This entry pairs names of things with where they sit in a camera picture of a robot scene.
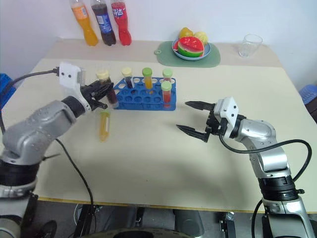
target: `red bottle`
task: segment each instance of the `red bottle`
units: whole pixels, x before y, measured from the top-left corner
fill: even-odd
[[[122,45],[129,46],[132,42],[128,31],[128,15],[124,0],[111,0],[111,7],[115,22],[119,28],[119,39]]]

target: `test tube rack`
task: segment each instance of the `test tube rack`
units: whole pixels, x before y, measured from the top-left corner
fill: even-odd
[[[160,84],[163,78],[152,77],[152,89],[146,89],[144,77],[133,77],[134,88],[122,79],[114,86],[119,106],[117,110],[174,111],[176,109],[176,80],[172,78],[171,101],[163,102]]]

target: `table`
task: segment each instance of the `table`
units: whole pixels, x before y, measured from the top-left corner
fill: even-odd
[[[153,51],[159,42],[133,42],[129,47],[88,47],[80,40],[61,40],[33,71],[49,70],[61,60],[86,69],[86,84],[100,67],[111,79],[121,79],[121,69],[133,68],[135,76],[151,67],[161,76],[163,65]],[[141,204],[154,207],[210,211],[253,211],[261,198],[260,188],[247,155],[226,150],[218,137],[209,142],[189,137],[175,125],[204,131],[208,112],[186,106],[186,101],[217,102],[233,96],[240,114],[263,119],[276,129],[277,140],[300,138],[317,151],[317,126],[282,68],[276,55],[262,46],[253,59],[242,59],[230,44],[216,44],[221,64],[214,68],[173,67],[177,80],[177,108],[173,112],[111,111],[110,136],[98,139],[98,110],[78,118],[61,137],[82,171],[97,204]],[[36,109],[64,95],[55,75],[27,79],[5,106],[7,126],[28,117]],[[243,145],[228,141],[235,148]],[[306,158],[300,144],[284,146],[293,176]],[[48,155],[60,156],[41,163],[35,192],[41,200],[88,203],[81,179],[62,149],[53,143]],[[308,212],[316,213],[316,153],[296,182]]]

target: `orange soda bottle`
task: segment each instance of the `orange soda bottle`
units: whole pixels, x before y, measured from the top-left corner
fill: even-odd
[[[95,46],[98,43],[98,38],[91,28],[87,9],[82,0],[69,0],[71,9],[76,17],[77,22],[83,28],[84,37],[87,45]]]

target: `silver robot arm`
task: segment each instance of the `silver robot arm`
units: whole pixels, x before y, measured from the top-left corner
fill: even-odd
[[[263,120],[249,120],[238,114],[238,107],[232,97],[221,99],[217,104],[187,102],[186,105],[199,110],[210,111],[205,133],[194,128],[177,125],[183,132],[208,141],[209,135],[234,138],[248,150],[256,150],[276,144],[274,127]],[[306,213],[303,201],[298,195],[291,177],[287,156],[281,147],[251,153],[250,161],[263,195],[262,201],[267,213],[273,237],[314,238],[315,234]]]
[[[61,63],[59,81],[67,97],[35,111],[4,133],[0,156],[0,237],[20,237],[25,211],[32,199],[37,172],[49,145],[76,122],[76,118],[97,107],[112,90],[113,83],[95,81],[85,86],[83,70]]]

